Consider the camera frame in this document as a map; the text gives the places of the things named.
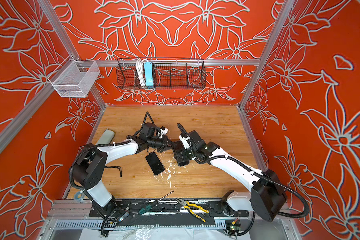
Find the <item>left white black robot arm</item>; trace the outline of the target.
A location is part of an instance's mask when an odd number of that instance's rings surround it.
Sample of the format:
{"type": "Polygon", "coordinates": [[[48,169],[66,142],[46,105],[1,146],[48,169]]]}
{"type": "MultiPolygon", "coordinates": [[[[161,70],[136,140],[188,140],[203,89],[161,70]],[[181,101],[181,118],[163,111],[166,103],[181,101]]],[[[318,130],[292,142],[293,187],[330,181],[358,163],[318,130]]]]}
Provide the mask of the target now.
{"type": "Polygon", "coordinates": [[[168,129],[157,127],[146,112],[141,128],[119,143],[88,144],[76,156],[69,169],[70,185],[83,192],[97,207],[107,206],[113,195],[105,187],[102,176],[107,164],[126,156],[154,149],[163,152],[170,148],[168,129]]]}

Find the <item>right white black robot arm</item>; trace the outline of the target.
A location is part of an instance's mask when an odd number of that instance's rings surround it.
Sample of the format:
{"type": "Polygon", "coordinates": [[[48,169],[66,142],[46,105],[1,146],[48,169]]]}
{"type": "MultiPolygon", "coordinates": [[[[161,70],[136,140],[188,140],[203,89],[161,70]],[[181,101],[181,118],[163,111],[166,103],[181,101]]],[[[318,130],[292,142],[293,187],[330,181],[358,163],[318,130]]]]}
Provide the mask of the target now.
{"type": "Polygon", "coordinates": [[[306,199],[297,191],[283,185],[272,170],[264,172],[251,167],[232,157],[216,143],[206,143],[196,131],[187,132],[181,124],[177,124],[177,127],[181,134],[173,152],[179,166],[185,166],[191,160],[200,165],[209,164],[229,174],[250,192],[249,199],[239,192],[230,193],[227,204],[232,210],[253,211],[268,222],[272,222],[277,215],[299,219],[309,214],[310,208],[306,199]],[[291,214],[281,211],[287,202],[286,192],[290,192],[302,202],[304,208],[301,212],[291,214]]]}

